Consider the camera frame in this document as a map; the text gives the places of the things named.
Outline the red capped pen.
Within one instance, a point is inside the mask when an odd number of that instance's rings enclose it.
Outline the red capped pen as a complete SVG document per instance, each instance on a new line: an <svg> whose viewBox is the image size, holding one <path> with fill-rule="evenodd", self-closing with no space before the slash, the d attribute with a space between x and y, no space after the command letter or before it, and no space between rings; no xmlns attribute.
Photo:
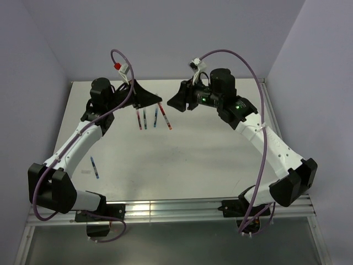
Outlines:
<svg viewBox="0 0 353 265"><path fill-rule="evenodd" d="M169 130L172 130L172 126L171 126L171 124L170 124L170 122L169 122L169 120L168 120L168 117L167 117L167 115L166 115L166 112L165 112L165 110L164 110L162 104L161 104L161 103L158 103L158 107L159 107L159 110L160 110L161 113L162 113L162 116L163 116L163 118L164 118L164 121L166 122L166 125L167 125L168 129L169 129Z"/></svg>

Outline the magenta pen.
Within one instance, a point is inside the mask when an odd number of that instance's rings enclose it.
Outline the magenta pen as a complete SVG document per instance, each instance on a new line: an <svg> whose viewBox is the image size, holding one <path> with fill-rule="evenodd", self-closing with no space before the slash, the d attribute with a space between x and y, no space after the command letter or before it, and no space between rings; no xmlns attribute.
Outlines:
<svg viewBox="0 0 353 265"><path fill-rule="evenodd" d="M141 116L140 116L140 110L136 110L136 115L137 115L137 121L138 121L138 127L140 130L142 130L142 123L141 123Z"/></svg>

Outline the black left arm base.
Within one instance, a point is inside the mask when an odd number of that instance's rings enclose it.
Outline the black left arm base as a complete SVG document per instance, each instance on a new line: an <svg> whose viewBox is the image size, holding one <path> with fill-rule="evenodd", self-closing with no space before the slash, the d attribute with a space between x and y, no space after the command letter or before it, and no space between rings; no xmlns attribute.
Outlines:
<svg viewBox="0 0 353 265"><path fill-rule="evenodd" d="M97 243L108 243L121 238L126 232L125 213L126 204L107 204L103 211L77 211L74 221L86 223L86 234L90 240ZM113 222L120 222L123 228L117 236L108 239Z"/></svg>

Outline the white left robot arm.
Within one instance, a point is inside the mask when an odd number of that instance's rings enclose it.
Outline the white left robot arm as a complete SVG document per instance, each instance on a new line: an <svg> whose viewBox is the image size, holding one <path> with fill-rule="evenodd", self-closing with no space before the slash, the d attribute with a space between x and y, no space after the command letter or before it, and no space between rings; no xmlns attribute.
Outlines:
<svg viewBox="0 0 353 265"><path fill-rule="evenodd" d="M107 78L95 79L74 133L44 163L33 163L28 169L29 200L34 213L39 213L38 207L62 214L81 210L87 211L94 220L104 219L108 213L106 197L76 190L72 175L90 148L109 130L114 111L128 106L145 108L161 101L161 97L143 89L135 79L118 89Z"/></svg>

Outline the green capped pen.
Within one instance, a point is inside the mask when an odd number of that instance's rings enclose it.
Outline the green capped pen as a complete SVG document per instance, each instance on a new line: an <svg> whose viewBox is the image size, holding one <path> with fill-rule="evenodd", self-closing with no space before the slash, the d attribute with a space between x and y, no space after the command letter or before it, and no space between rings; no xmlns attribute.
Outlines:
<svg viewBox="0 0 353 265"><path fill-rule="evenodd" d="M144 129L147 130L147 112L146 112L146 108L143 108L143 126L144 126Z"/></svg>

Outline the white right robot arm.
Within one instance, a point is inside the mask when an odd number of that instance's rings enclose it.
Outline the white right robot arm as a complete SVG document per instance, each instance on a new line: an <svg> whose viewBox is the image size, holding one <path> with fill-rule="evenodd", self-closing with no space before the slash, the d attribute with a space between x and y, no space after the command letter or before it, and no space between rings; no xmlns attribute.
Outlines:
<svg viewBox="0 0 353 265"><path fill-rule="evenodd" d="M318 168L316 161L306 160L294 152L265 125L257 108L237 94L236 80L229 69L211 71L208 86L201 80L182 81L177 94L167 104L180 112L193 110L198 105L216 108L224 122L265 154L276 179L248 188L239 196L239 210L244 215L251 215L258 206L270 203L288 207L311 188Z"/></svg>

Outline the light blue pen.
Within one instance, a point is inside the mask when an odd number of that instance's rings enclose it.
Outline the light blue pen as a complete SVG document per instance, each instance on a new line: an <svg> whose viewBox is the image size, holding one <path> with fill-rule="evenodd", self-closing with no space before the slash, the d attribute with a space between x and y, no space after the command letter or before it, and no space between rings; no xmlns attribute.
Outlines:
<svg viewBox="0 0 353 265"><path fill-rule="evenodd" d="M153 127L157 127L157 120L158 120L158 112L159 112L159 106L156 105L155 111L154 111L154 118L153 118Z"/></svg>

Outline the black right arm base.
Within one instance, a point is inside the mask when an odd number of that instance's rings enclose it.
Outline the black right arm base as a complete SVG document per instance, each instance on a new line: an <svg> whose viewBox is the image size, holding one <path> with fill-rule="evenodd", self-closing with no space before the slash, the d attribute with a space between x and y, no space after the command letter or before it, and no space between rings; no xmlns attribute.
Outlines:
<svg viewBox="0 0 353 265"><path fill-rule="evenodd" d="M248 210L248 206L249 204L247 201L242 202L240 199L222 200L221 205L217 208L217 210L222 212L224 218L239 218L239 220L237 220L237 226L240 228ZM259 232L261 228L260 217L270 215L270 207L266 204L253 207L248 218L245 220L245 223L250 220L251 222L248 225L245 225L242 233L250 236Z"/></svg>

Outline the dark blue capped pen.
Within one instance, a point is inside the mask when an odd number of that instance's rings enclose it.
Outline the dark blue capped pen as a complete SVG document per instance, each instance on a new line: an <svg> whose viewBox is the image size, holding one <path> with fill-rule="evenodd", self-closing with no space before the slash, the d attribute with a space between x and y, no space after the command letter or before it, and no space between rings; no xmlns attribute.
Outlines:
<svg viewBox="0 0 353 265"><path fill-rule="evenodd" d="M92 167L93 167L93 171L94 171L95 177L96 177L96 179L99 179L99 173L98 173L97 167L95 165L94 158L92 156L90 156L90 161L91 161L91 164L92 164Z"/></svg>

